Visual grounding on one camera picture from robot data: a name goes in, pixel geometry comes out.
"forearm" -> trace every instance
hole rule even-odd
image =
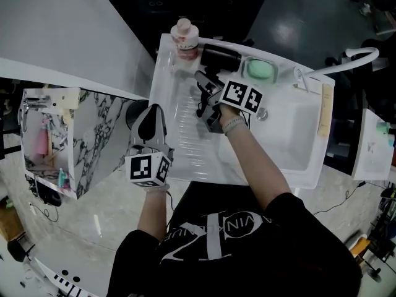
[[[142,213],[137,229],[144,231],[158,240],[166,235],[166,192],[146,192]]]
[[[278,195],[290,192],[285,177],[245,124],[227,133],[243,173],[260,206],[265,209]]]

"small faucet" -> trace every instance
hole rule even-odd
[[[51,106],[51,97],[44,96],[44,98],[25,98],[22,103],[22,107],[19,109],[18,124],[22,121],[22,133],[27,130],[27,113],[30,108],[49,108]]]

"white marker cube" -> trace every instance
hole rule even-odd
[[[262,93],[244,79],[230,77],[222,91],[220,102],[234,106],[249,114],[256,114],[260,107]]]
[[[126,178],[139,187],[165,185],[170,166],[171,161],[163,152],[125,158]]]

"gray floor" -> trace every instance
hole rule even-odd
[[[255,48],[322,68],[326,57],[379,39],[359,8],[351,0],[265,0],[248,38]]]

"cardboard box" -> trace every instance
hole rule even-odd
[[[15,207],[6,209],[6,201],[0,202],[0,235],[7,241],[17,238],[24,232]]]

